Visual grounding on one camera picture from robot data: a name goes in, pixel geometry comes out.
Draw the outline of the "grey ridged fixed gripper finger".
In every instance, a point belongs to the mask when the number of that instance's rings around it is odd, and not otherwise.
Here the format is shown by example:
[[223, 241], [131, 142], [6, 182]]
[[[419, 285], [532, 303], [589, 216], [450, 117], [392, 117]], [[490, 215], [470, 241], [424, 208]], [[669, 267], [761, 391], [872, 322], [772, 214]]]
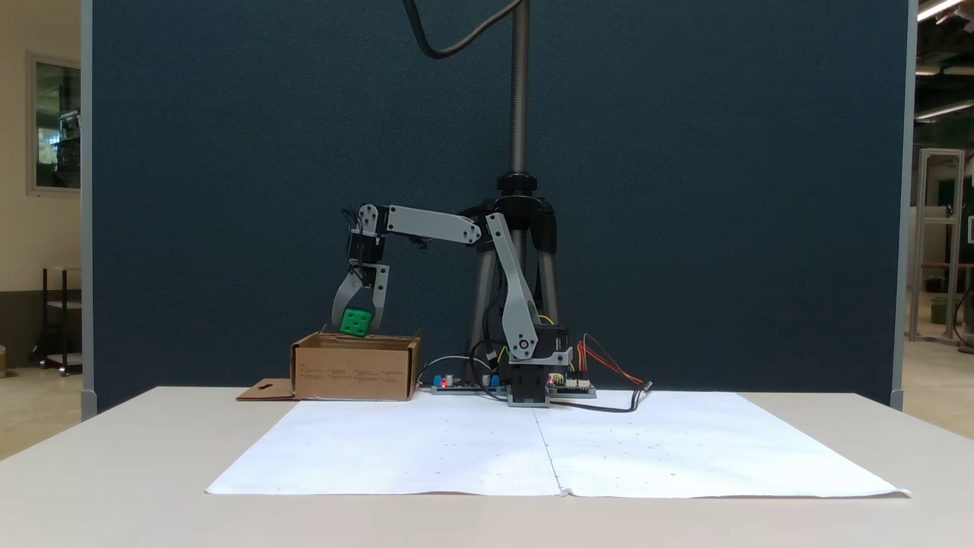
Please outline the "grey ridged fixed gripper finger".
[[348, 308], [352, 299], [363, 288], [363, 281], [355, 272], [345, 274], [344, 281], [339, 285], [335, 298], [332, 301], [331, 309], [331, 329], [340, 329], [343, 322], [345, 309]]

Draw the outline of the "grey straight moving gripper finger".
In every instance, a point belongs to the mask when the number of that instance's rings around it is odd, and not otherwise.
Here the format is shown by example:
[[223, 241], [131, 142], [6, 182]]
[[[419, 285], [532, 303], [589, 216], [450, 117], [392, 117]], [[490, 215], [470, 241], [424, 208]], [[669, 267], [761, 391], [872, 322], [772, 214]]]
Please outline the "grey straight moving gripper finger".
[[374, 270], [374, 280], [372, 284], [372, 304], [374, 307], [373, 320], [370, 323], [370, 333], [378, 333], [380, 323], [385, 315], [385, 303], [387, 293], [387, 279], [389, 278], [390, 268], [384, 264], [370, 264]]

